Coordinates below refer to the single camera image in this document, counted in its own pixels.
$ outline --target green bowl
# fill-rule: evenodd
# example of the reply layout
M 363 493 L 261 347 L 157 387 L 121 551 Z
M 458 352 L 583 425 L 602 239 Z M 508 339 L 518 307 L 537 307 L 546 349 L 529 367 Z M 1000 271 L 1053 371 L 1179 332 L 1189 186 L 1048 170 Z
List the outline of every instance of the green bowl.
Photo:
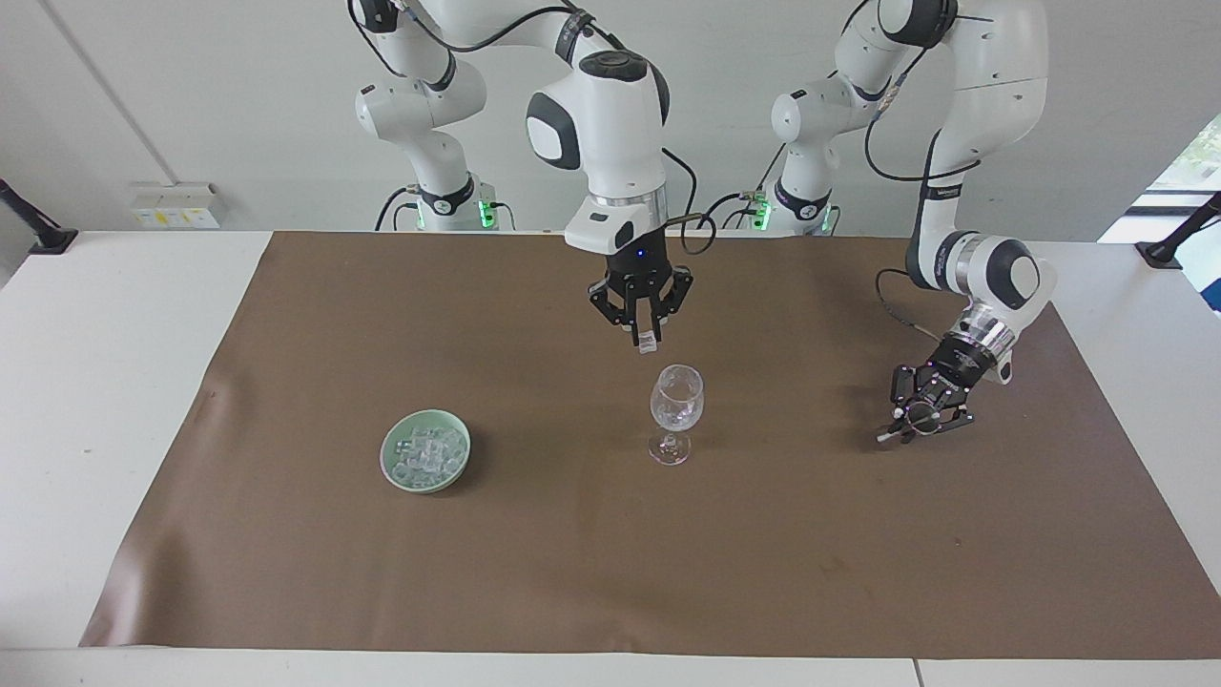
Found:
M 405 484 L 400 484 L 394 481 L 391 476 L 391 471 L 398 465 L 398 448 L 399 442 L 405 442 L 410 439 L 413 430 L 457 430 L 463 438 L 466 441 L 466 451 L 462 456 L 462 462 L 455 472 L 442 473 L 441 482 L 431 484 L 429 487 L 411 488 Z M 447 414 L 446 411 L 420 411 L 418 414 L 411 414 L 405 419 L 398 421 L 398 425 L 386 434 L 386 439 L 382 442 L 381 451 L 381 469 L 382 475 L 386 476 L 386 481 L 398 487 L 403 492 L 409 492 L 411 494 L 435 494 L 441 492 L 446 487 L 449 487 L 462 477 L 464 470 L 466 470 L 466 462 L 470 460 L 470 432 L 463 421 L 458 420 L 453 414 Z

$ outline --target cable connector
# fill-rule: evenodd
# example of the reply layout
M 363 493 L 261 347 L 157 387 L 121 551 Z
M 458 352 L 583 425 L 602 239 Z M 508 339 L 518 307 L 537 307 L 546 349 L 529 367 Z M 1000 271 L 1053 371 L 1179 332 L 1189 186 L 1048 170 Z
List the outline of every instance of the cable connector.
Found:
M 878 103 L 878 111 L 873 112 L 873 118 L 871 120 L 872 122 L 877 123 L 882 120 L 882 116 L 886 113 L 886 110 L 895 104 L 895 98 L 899 98 L 899 90 L 904 87 L 906 81 L 907 73 L 901 73 L 899 74 L 899 78 L 895 79 L 894 85 L 886 89 L 886 93 L 882 96 L 882 101 Z

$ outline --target green indicator light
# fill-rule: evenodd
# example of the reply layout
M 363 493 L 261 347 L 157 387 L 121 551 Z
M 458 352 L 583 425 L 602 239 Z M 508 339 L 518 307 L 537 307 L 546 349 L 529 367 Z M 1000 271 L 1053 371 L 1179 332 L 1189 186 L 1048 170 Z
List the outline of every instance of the green indicator light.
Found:
M 486 200 L 479 201 L 479 214 L 484 221 L 484 228 L 491 228 L 496 223 L 496 210 Z
M 772 220 L 772 203 L 759 200 L 758 209 L 755 210 L 755 228 L 767 231 L 767 223 Z

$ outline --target glass base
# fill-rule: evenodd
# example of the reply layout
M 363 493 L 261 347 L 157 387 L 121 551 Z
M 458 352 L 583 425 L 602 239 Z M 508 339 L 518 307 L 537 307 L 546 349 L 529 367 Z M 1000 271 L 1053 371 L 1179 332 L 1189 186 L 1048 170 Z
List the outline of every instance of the glass base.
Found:
M 691 438 L 685 432 L 657 428 L 648 438 L 648 455 L 663 466 L 679 466 L 691 458 Z

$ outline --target wine glass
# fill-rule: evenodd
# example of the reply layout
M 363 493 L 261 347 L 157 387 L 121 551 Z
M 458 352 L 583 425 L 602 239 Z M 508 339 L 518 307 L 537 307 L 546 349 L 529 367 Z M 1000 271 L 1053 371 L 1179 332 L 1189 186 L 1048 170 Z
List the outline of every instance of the wine glass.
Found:
M 665 369 L 657 378 L 648 408 L 661 426 L 648 438 L 648 455 L 663 466 L 681 465 L 691 456 L 686 432 L 703 415 L 703 378 L 692 367 Z

